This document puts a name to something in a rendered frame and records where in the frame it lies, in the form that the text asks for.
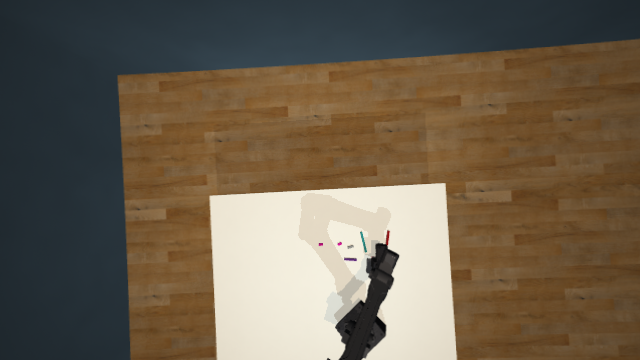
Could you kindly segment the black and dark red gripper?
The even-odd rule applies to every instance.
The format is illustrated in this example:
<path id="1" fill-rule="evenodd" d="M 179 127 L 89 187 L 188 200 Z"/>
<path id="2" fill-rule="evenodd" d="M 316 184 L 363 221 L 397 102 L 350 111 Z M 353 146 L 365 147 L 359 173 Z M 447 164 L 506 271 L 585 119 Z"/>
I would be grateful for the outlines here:
<path id="1" fill-rule="evenodd" d="M 371 257 L 371 258 L 376 258 L 376 257 Z M 371 258 L 367 258 L 367 267 L 366 267 L 366 273 L 369 274 L 370 270 L 372 269 L 371 267 Z"/>

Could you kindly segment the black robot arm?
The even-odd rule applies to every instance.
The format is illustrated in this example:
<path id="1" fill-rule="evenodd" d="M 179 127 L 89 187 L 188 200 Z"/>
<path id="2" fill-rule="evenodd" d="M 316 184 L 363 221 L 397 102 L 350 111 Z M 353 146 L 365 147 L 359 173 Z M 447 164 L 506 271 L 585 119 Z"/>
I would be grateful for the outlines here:
<path id="1" fill-rule="evenodd" d="M 392 273 L 400 256 L 396 252 L 389 250 L 388 246 L 383 243 L 376 244 L 375 249 L 376 258 L 371 258 L 372 269 L 368 276 L 370 279 L 372 278 L 372 281 L 370 281 L 372 283 L 369 285 L 370 288 L 368 288 L 367 290 L 367 298 L 358 320 L 355 320 L 355 322 L 350 320 L 349 322 L 345 322 L 344 324 L 346 330 L 343 334 L 341 342 L 345 344 L 345 350 L 339 360 L 362 360 L 362 358 L 367 357 L 371 343 L 375 342 L 373 326 L 379 308 L 382 302 L 385 300 L 388 291 L 392 288 L 394 282 Z M 382 264 L 383 261 L 384 263 Z M 378 265 L 380 266 L 375 269 L 373 265 L 375 268 Z"/>

